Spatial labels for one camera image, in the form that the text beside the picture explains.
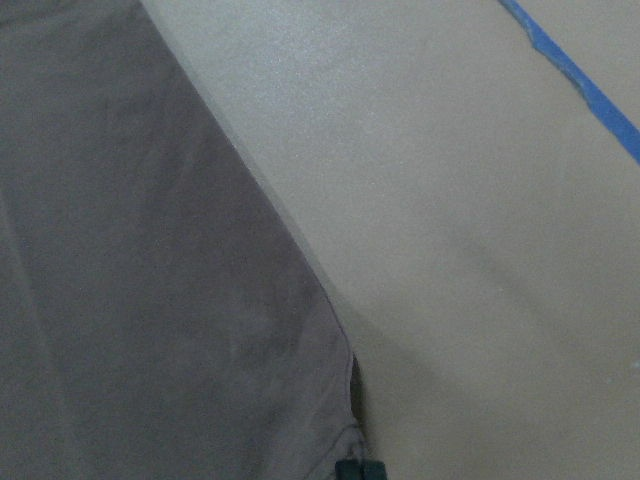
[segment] painter's tape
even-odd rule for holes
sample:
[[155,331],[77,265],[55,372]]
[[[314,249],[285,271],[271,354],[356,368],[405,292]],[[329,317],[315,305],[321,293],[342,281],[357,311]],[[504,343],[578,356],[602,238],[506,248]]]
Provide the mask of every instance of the painter's tape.
[[640,164],[640,132],[614,103],[593,83],[556,42],[515,0],[499,0],[525,29],[533,47],[553,63],[576,86],[600,122],[613,133]]

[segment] blue tape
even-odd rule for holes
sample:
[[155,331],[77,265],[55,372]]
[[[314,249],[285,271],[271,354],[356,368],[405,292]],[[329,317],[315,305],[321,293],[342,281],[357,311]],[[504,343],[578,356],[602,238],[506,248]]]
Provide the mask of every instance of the blue tape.
[[531,18],[515,0],[499,0],[525,29],[533,48],[542,53],[564,73],[587,101],[600,122],[613,133],[624,148],[640,164],[640,132],[614,103],[593,83],[556,42]]

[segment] white surface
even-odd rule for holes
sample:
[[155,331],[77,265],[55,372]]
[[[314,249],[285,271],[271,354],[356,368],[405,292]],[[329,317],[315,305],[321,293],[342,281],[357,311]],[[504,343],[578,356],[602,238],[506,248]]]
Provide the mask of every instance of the white surface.
[[[144,3],[327,287],[391,480],[638,478],[640,168],[497,1]],[[639,123],[637,0],[522,5]]]

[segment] cloth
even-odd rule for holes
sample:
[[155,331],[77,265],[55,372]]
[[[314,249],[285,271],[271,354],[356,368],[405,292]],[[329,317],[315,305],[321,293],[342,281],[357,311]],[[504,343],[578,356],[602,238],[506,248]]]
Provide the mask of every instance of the cloth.
[[352,351],[131,0],[0,6],[0,477],[321,479]]

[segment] gray cloth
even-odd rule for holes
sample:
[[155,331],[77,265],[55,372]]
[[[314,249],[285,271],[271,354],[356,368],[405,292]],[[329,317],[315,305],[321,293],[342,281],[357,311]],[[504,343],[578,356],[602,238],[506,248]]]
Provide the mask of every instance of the gray cloth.
[[0,6],[0,478],[320,479],[324,291],[135,1]]

